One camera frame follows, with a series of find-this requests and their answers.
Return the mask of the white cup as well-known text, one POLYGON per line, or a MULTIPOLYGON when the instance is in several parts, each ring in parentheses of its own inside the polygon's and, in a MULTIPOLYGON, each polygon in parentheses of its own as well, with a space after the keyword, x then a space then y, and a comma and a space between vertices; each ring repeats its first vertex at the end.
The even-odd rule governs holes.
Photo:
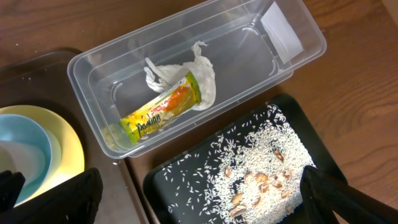
POLYGON ((45 175, 45 156, 30 144, 1 141, 1 172, 21 172, 25 184, 41 183, 45 175))

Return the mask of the yellow plate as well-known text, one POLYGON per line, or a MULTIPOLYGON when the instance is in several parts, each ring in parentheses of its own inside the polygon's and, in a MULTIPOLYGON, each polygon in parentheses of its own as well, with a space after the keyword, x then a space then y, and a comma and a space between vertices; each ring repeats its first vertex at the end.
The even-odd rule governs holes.
POLYGON ((30 197, 19 200, 16 205, 32 200, 85 170, 85 158, 79 137, 72 126, 60 115, 48 109, 31 105, 3 107, 1 113, 19 114, 33 119, 45 130, 50 131, 50 136, 55 137, 60 145, 60 163, 55 172, 30 197))

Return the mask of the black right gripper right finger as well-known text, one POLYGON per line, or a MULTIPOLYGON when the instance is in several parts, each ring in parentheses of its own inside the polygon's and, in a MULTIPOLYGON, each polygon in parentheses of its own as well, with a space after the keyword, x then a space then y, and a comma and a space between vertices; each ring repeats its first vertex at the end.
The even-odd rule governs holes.
POLYGON ((310 223, 397 223, 397 210, 348 184, 305 166, 300 181, 303 206, 310 223))

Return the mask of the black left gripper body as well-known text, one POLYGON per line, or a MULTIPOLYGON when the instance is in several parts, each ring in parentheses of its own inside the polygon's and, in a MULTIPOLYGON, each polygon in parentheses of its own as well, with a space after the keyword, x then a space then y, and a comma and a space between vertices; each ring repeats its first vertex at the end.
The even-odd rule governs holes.
POLYGON ((1 173, 0 204, 1 213, 14 207, 23 188, 25 177, 21 172, 12 173, 5 170, 1 173))

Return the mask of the green orange snack wrapper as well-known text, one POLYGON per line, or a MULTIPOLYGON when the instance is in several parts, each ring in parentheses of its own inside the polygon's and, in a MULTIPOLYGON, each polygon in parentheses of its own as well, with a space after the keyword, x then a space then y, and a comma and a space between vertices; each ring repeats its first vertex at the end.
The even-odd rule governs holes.
POLYGON ((169 88, 119 122, 130 141, 135 144, 143 136, 154 133, 201 102, 196 78, 188 72, 169 88))

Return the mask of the light blue small plate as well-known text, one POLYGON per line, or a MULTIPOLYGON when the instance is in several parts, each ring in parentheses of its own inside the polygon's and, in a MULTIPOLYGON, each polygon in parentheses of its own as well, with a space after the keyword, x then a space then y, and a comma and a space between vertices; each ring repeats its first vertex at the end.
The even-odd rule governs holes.
POLYGON ((50 165, 52 163, 52 146, 50 139, 44 128, 34 120, 19 114, 2 114, 1 141, 14 141, 30 144, 39 148, 45 156, 46 171, 44 179, 41 183, 23 185, 17 202, 19 200, 25 200, 44 183, 47 176, 50 174, 50 165))

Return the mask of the white napkin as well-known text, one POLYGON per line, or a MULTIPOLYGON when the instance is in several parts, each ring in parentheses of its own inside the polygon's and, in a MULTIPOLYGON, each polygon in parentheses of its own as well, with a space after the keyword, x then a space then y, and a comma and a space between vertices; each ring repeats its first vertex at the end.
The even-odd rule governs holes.
POLYGON ((184 62, 182 65, 154 65, 150 58, 146 57, 147 66, 144 67, 144 71, 147 86, 157 93, 163 93, 181 80, 186 73, 191 72, 201 93, 201 102, 193 106, 192 110, 203 111, 210 108, 216 98, 215 71, 210 60, 202 56, 201 46, 207 44, 202 41, 195 42, 191 47, 195 56, 194 61, 184 62))

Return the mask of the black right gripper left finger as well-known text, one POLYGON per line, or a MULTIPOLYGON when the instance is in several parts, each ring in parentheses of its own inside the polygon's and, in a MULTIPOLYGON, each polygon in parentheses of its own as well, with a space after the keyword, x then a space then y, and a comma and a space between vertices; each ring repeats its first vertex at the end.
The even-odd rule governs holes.
POLYGON ((96 168, 1 213, 1 223, 94 223, 103 193, 96 168))

